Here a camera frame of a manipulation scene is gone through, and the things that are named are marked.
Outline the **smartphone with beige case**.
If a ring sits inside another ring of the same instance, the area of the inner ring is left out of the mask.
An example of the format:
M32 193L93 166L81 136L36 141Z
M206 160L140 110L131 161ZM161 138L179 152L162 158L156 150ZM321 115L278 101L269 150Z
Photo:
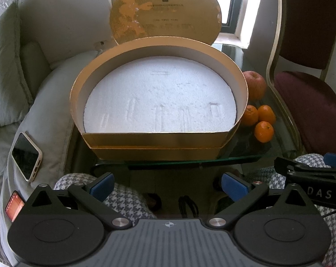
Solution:
M25 181L35 180L42 162L42 151L26 132L20 132L12 149L12 158Z

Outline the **gold gift box lid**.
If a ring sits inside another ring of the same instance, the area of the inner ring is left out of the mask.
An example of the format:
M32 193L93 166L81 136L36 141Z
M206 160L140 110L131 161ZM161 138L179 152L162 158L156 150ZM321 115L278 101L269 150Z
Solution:
M109 24L118 44L153 36L176 36L208 45L218 37L217 0L115 0Z

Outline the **grey upright cushion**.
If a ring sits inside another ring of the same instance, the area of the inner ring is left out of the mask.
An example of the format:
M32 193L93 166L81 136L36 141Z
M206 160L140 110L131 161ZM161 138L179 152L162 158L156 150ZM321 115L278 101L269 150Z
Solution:
M0 127L24 119L33 104L20 62L18 0L0 16Z

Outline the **orange tangerine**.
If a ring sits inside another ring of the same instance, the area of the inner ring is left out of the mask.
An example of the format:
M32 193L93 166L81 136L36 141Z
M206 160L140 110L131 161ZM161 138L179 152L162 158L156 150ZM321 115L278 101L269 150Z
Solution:
M256 124L259 120L259 113L257 108L253 105L247 105L241 120L240 124L244 127L251 127Z
M274 136L274 128L267 121L260 121L254 129L255 138L261 143L267 143L272 140Z
M268 105L262 105L258 109L259 121L269 122L271 125L276 123L276 115Z

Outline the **white foam insert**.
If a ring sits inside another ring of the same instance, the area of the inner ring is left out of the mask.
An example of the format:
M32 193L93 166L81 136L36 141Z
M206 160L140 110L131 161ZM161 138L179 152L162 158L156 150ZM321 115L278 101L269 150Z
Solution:
M236 122L230 86L193 60L137 59L107 74L90 93L87 133L206 133Z

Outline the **red screen phone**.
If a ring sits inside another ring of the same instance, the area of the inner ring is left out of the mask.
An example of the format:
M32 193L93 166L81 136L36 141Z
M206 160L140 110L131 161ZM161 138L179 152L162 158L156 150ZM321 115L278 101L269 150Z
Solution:
M14 190L5 208L5 213L11 223L16 219L24 205L25 201L22 196Z

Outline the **red apple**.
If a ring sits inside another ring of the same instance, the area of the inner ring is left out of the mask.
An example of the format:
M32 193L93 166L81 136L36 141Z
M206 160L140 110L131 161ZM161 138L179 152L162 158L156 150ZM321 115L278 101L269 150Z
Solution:
M250 101L261 100L266 93L267 84L263 76L255 71L244 71Z

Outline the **maroon padded chair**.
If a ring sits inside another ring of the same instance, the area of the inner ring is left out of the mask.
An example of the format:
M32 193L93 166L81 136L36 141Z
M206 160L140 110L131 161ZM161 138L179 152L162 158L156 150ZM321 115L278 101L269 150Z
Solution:
M336 154L336 94L325 82L336 0L278 0L266 80L298 151Z

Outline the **gold gift box base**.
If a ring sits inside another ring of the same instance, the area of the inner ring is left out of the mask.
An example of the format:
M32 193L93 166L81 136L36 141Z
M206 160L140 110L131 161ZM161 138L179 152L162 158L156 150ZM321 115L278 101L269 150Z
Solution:
M87 133L83 122L85 105L100 80L126 63L158 56L193 60L221 76L235 99L234 126L228 131L206 133ZM182 37L148 37L106 50L86 65L72 86L70 108L84 141L103 160L213 160L239 128L247 100L247 83L240 67L222 51Z

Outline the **houndstooth trouser left leg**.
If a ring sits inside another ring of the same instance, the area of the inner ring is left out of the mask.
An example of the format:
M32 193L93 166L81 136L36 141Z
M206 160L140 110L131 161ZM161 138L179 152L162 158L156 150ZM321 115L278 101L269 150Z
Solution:
M56 182L54 190L68 189L70 185L77 182L89 184L95 179L96 177L84 173L66 174ZM136 190L122 184L115 183L114 190L103 203L129 218L133 225L136 225L139 219L156 219L143 196Z

